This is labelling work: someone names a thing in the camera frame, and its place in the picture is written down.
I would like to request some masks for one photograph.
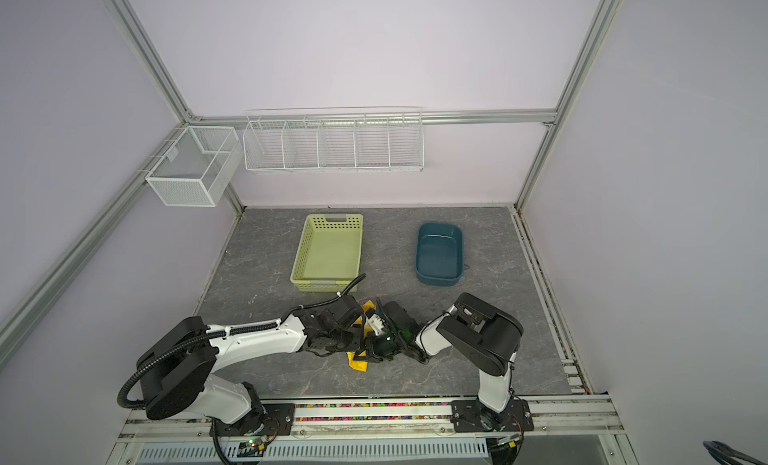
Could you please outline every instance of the black mounting plate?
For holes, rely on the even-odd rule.
[[[278,435],[290,435],[290,429],[293,425],[293,413],[296,411],[296,405],[293,403],[264,403],[266,413],[261,419],[264,428],[258,432],[259,435],[272,436],[277,428]],[[226,423],[219,425],[217,432],[219,437],[240,437],[240,429]]]
[[[519,430],[533,431],[533,419],[525,400],[512,399],[504,412],[494,413],[485,408],[479,400],[454,400],[451,402],[453,428],[457,432],[490,432]]]

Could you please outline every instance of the light green basket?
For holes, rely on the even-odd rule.
[[[360,273],[361,247],[361,214],[307,215],[290,280],[300,291],[341,291]]]

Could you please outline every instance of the blue plastic bin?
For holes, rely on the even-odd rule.
[[[456,285],[464,272],[462,230],[450,223],[428,222],[418,229],[416,276],[427,285]]]

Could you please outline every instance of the white label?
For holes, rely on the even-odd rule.
[[[168,150],[168,153],[166,153],[165,156],[168,157],[168,162],[173,162],[177,154],[179,154],[179,148],[174,145]]]

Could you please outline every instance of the white wire basket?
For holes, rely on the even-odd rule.
[[[215,207],[243,159],[233,127],[189,126],[147,174],[166,205]]]
[[[424,168],[420,110],[335,115],[248,112],[248,116],[243,148],[251,172]]]

